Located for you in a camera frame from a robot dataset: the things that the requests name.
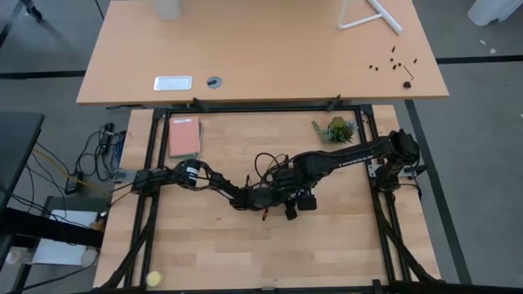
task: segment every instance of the yellow cable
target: yellow cable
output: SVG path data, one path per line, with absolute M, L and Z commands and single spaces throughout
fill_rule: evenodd
M 83 180 L 79 180 L 77 178 L 75 178 L 74 176 L 71 176 L 69 173 L 67 173 L 67 171 L 64 171 L 61 167 L 58 166 L 58 164 L 56 164 L 54 162 L 54 160 L 52 160 L 52 158 L 50 158 L 49 156 L 47 156 L 44 152 L 34 148 L 33 149 L 34 152 L 36 152 L 38 155 L 44 157 L 49 163 L 51 163 L 59 172 L 61 172 L 64 176 L 67 176 L 68 178 L 70 178 L 71 180 L 74 180 L 75 182 L 78 182 L 79 184 L 82 184 L 88 188 L 91 188 L 93 190 L 95 190 L 96 192 L 104 195 L 104 196 L 107 196 L 107 197 L 110 197 L 109 194 L 107 194 L 106 192 L 104 192 L 102 189 L 96 187 L 95 185 L 92 185 L 92 184 L 89 184 L 89 183 L 86 183 L 84 182 Z

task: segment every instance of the robotic arm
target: robotic arm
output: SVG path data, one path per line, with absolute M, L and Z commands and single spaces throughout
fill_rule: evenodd
M 149 193 L 160 185 L 177 184 L 185 189 L 200 191 L 213 189 L 229 199 L 237 210 L 268 210 L 284 204 L 289 220 L 297 217 L 295 206 L 301 211 L 315 210 L 316 199 L 311 189 L 334 170 L 373 158 L 384 158 L 387 163 L 376 170 L 378 188 L 392 191 L 400 187 L 398 174 L 405 166 L 419 160 L 418 145 L 403 130 L 392 131 L 366 144 L 354 145 L 334 152 L 309 151 L 285 160 L 267 169 L 259 183 L 249 185 L 247 177 L 243 188 L 232 185 L 221 173 L 214 171 L 203 161 L 189 159 L 174 169 L 141 170 L 132 184 L 133 192 Z M 198 180 L 207 180 L 205 186 L 197 186 Z

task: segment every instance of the wooden tabletop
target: wooden tabletop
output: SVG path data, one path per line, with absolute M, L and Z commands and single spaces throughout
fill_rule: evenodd
M 392 106 L 374 106 L 374 113 L 380 135 L 399 128 Z M 151 114 L 132 111 L 122 168 L 143 167 Z M 325 126 L 334 116 L 355 119 L 353 112 L 345 111 L 200 114 L 201 159 L 242 186 L 246 175 L 257 177 L 253 160 L 260 152 L 292 156 L 347 146 L 321 144 L 311 126 L 312 120 Z M 268 163 L 261 160 L 261 168 Z M 166 161 L 169 167 L 174 164 Z M 238 212 L 216 192 L 162 187 L 150 270 L 159 271 L 163 281 L 155 290 L 363 286 L 373 278 L 387 283 L 366 172 L 359 163 L 325 177 L 315 188 L 318 209 L 298 212 L 292 221 L 282 207 L 271 208 L 262 221 L 261 212 Z M 395 195 L 406 246 L 437 277 L 416 189 L 403 186 Z M 136 201 L 137 196 L 129 194 L 110 210 L 95 286 L 107 280 L 127 253 Z M 394 262 L 399 276 L 396 258 Z M 140 266 L 138 261 L 135 277 Z
M 112 1 L 77 102 L 448 96 L 412 0 L 380 2 L 403 35 L 383 19 L 336 30 L 341 0 L 185 0 L 176 21 L 159 20 L 151 1 Z M 374 14 L 365 0 L 352 0 L 345 21 Z M 192 89 L 154 91 L 158 76 L 191 76 Z M 212 76 L 221 87 L 208 87 Z

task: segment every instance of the notebook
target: notebook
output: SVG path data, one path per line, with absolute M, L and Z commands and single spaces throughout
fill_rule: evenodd
M 169 156 L 197 158 L 201 149 L 201 133 L 198 117 L 169 119 Z

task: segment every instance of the wooden table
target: wooden table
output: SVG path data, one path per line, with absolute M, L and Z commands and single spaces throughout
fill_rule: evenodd
M 336 30 L 341 0 L 185 0 L 176 21 L 159 20 L 151 1 L 112 1 L 77 102 L 447 97 L 412 0 L 381 3 L 403 35 L 385 20 Z M 375 13 L 353 0 L 345 21 Z M 192 76 L 192 89 L 154 91 L 158 76 Z M 209 88 L 211 76 L 222 86 Z M 409 80 L 412 88 L 404 89 Z
M 392 106 L 374 106 L 373 111 L 379 135 L 399 128 Z M 122 168 L 143 167 L 151 115 L 152 110 L 132 111 Z M 260 152 L 294 155 L 344 147 L 322 145 L 311 126 L 313 119 L 326 125 L 333 116 L 355 119 L 354 112 L 341 111 L 200 114 L 201 159 L 243 185 L 247 174 L 256 176 L 253 159 Z M 174 162 L 166 165 L 173 167 Z M 315 188 L 318 209 L 298 212 L 292 221 L 286 220 L 282 207 L 272 208 L 264 222 L 261 212 L 237 212 L 216 192 L 162 187 L 150 269 L 162 273 L 164 280 L 155 289 L 362 286 L 373 278 L 386 283 L 366 172 L 363 163 L 336 170 Z M 114 197 L 126 192 L 122 189 Z M 437 277 L 416 189 L 404 186 L 395 195 L 406 246 Z M 137 196 L 129 194 L 110 210 L 95 286 L 107 280 L 129 248 L 136 201 Z M 137 262 L 135 278 L 140 266 Z M 396 259 L 395 266 L 400 276 Z

